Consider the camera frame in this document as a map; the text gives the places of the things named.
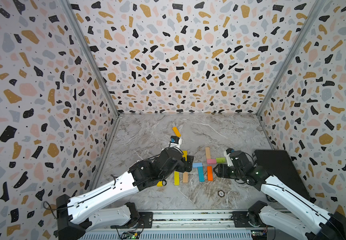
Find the beige wooden block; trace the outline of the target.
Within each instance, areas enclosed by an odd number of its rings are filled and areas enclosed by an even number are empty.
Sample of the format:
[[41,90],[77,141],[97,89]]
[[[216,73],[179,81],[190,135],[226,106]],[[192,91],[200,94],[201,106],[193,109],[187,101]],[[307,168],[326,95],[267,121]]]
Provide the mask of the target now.
[[207,159],[207,160],[211,159],[211,150],[210,150],[210,147],[205,147],[205,151],[206,151],[206,159]]

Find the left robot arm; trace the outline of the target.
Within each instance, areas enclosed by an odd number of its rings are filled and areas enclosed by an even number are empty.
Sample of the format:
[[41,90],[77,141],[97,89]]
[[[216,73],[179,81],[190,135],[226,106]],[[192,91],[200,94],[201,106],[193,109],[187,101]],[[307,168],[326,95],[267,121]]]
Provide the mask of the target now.
[[107,206],[130,195],[164,182],[172,173],[189,173],[194,156],[185,155],[177,147],[165,148],[160,154],[137,161],[126,172],[99,188],[70,197],[59,196],[56,208],[43,205],[57,220],[60,240],[78,240],[86,232],[99,227],[132,228],[141,223],[134,203],[109,209]]

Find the teal long block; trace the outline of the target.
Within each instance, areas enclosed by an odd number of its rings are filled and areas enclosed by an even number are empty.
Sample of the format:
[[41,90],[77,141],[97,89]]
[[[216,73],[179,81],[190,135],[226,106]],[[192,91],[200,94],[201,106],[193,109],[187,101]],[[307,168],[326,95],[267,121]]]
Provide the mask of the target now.
[[205,181],[203,167],[198,167],[197,170],[198,170],[199,182],[203,183]]

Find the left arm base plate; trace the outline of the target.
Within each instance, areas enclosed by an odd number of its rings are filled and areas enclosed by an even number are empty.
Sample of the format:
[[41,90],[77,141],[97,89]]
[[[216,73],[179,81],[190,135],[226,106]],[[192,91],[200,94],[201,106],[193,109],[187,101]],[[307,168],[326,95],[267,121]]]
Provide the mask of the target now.
[[132,217],[130,228],[151,229],[153,225],[153,212],[138,212]]

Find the tan wooden block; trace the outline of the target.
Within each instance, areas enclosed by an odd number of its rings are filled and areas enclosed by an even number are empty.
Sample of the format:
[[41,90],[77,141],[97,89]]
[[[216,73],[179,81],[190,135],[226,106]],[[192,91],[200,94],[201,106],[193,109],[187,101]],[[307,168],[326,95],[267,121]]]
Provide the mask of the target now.
[[189,181],[189,174],[188,172],[183,173],[183,183],[186,184]]

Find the pink block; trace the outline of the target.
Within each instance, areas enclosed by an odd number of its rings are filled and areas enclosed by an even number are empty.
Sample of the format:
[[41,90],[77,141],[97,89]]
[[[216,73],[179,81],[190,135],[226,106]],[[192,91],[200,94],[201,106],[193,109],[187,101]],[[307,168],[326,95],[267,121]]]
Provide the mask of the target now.
[[217,160],[216,159],[207,159],[207,164],[208,165],[216,165],[217,164]]

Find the green block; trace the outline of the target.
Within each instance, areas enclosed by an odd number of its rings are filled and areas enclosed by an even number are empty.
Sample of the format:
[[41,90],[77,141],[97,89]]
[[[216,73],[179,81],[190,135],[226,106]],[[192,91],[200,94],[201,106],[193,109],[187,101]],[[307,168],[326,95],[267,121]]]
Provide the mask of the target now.
[[216,158],[216,163],[218,164],[224,164],[226,162],[226,158],[221,157],[221,158]]

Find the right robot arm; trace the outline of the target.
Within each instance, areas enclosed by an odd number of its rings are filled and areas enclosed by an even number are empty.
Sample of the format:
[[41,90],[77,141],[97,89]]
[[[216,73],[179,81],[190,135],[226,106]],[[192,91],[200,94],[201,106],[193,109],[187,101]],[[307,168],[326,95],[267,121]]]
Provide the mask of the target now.
[[224,157],[226,163],[213,168],[217,177],[254,187],[293,214],[289,216],[257,201],[247,212],[251,226],[271,226],[297,240],[346,240],[346,217],[310,201],[286,151],[255,150],[250,156],[227,149]]

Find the amber orange block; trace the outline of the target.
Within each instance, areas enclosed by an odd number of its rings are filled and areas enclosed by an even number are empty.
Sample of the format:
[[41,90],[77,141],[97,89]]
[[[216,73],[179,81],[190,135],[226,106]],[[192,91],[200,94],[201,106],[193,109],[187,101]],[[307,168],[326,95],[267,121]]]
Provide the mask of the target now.
[[179,132],[179,130],[177,129],[177,127],[173,127],[172,128],[172,130],[174,131],[174,133],[175,133],[175,135],[177,136],[177,137],[181,137],[181,133]]

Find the lime yellow block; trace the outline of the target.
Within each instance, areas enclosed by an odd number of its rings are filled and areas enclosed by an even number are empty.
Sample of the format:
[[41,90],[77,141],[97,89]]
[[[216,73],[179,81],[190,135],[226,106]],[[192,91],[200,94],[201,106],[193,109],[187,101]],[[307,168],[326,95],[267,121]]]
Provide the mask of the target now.
[[179,186],[180,185],[180,173],[174,172],[174,185]]

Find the light blue block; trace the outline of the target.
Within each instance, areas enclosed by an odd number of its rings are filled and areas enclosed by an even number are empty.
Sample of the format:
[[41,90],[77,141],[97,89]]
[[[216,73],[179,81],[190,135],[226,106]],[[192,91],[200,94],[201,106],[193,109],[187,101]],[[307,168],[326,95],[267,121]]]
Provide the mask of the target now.
[[203,167],[202,163],[193,163],[193,168],[201,168]]

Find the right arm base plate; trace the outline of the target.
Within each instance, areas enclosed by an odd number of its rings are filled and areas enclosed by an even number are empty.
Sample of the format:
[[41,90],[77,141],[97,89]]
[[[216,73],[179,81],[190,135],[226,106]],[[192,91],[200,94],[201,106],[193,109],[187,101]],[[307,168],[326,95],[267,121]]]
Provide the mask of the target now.
[[254,220],[247,211],[233,211],[230,217],[235,228],[266,228],[267,225],[261,220]]

